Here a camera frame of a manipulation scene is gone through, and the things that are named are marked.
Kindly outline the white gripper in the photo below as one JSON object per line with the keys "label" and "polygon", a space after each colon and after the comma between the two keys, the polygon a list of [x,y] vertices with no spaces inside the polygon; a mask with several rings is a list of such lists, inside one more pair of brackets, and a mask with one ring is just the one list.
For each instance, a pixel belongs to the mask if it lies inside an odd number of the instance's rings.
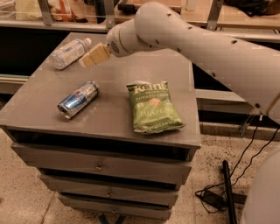
{"label": "white gripper", "polygon": [[134,20],[114,26],[107,34],[106,45],[99,43],[85,53],[79,63],[82,67],[91,67],[106,61],[110,53],[116,57],[124,57],[140,50]]}

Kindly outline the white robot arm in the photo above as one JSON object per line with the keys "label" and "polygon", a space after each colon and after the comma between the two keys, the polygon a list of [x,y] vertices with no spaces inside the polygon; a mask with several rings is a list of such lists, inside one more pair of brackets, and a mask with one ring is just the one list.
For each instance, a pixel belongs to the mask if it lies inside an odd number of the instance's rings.
{"label": "white robot arm", "polygon": [[[143,4],[133,19],[113,27],[104,44],[81,59],[90,67],[111,55],[172,49],[280,124],[280,52],[185,22],[169,7]],[[279,224],[280,150],[265,158],[248,196],[241,224]]]}

